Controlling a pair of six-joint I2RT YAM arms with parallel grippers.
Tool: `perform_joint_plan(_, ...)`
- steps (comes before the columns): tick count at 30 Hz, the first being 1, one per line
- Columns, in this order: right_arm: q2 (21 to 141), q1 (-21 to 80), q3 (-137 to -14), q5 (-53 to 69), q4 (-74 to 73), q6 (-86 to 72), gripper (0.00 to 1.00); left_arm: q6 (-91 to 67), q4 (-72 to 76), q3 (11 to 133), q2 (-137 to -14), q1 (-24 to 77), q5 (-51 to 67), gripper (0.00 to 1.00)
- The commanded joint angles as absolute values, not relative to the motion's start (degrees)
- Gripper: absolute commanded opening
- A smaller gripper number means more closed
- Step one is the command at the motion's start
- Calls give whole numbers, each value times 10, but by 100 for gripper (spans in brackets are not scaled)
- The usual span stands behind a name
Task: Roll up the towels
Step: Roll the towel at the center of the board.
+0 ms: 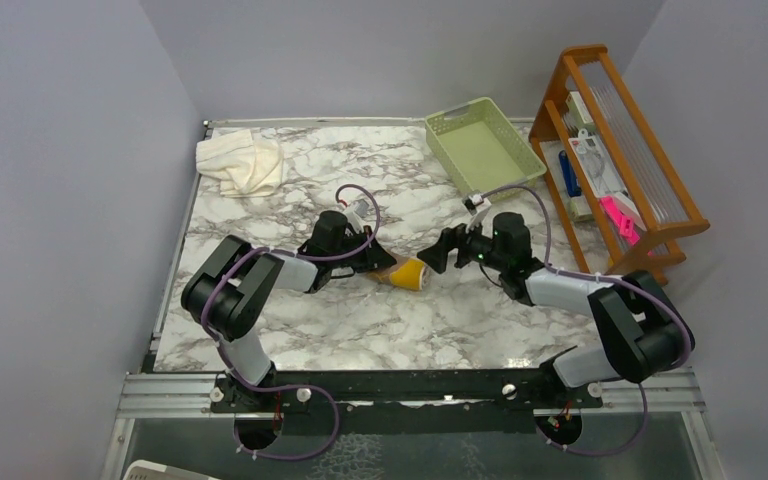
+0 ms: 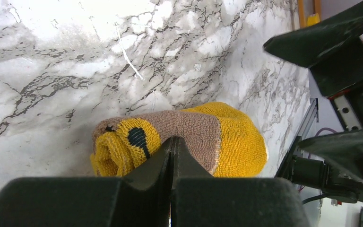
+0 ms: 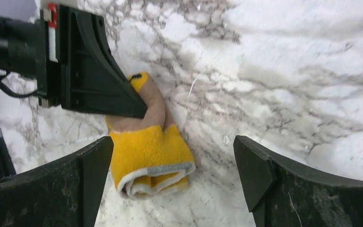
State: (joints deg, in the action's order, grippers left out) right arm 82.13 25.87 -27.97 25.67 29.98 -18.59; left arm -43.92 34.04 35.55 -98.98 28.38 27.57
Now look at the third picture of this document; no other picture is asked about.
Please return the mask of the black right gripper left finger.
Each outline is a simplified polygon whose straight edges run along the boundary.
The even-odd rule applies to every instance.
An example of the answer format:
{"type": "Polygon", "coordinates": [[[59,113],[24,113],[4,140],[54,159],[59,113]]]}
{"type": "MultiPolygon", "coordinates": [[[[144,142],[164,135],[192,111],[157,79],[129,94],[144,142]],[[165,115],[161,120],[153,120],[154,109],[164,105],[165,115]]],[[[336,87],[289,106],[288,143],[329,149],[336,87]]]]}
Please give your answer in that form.
{"type": "Polygon", "coordinates": [[[0,227],[92,227],[112,157],[108,136],[0,179],[0,227]]]}

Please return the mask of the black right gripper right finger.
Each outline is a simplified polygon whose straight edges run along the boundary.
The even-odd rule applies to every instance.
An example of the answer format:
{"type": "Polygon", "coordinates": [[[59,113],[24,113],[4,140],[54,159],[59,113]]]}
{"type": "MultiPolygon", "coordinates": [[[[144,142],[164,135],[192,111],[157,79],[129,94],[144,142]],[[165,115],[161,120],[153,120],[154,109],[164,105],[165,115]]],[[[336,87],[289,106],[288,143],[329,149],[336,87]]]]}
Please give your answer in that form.
{"type": "Polygon", "coordinates": [[[363,227],[363,181],[329,174],[237,135],[235,160],[258,227],[363,227]]]}

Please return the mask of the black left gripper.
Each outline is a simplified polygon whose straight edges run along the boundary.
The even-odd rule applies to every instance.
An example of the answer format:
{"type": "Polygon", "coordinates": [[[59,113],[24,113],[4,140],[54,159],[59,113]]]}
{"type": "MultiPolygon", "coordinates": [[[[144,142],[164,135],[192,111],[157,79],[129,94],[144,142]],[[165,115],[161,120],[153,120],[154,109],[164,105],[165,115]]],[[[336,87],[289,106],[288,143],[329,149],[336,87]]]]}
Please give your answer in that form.
{"type": "Polygon", "coordinates": [[[72,8],[70,0],[42,0],[34,23],[0,17],[0,89],[35,96],[43,107],[143,118],[147,106],[112,56],[104,18],[72,8]],[[3,83],[10,73],[36,80],[27,94],[3,83]]]}

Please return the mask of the brown yellow bear towel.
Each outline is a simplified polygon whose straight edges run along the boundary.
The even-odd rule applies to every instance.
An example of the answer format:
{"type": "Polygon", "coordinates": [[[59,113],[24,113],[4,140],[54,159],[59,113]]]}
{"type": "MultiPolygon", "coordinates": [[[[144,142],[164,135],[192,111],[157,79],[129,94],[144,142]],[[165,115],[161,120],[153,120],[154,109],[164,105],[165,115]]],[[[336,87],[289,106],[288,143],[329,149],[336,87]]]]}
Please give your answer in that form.
{"type": "Polygon", "coordinates": [[[116,191],[136,199],[185,190],[196,164],[172,112],[146,72],[128,80],[147,105],[147,112],[143,119],[105,117],[114,143],[110,171],[116,191]]]}

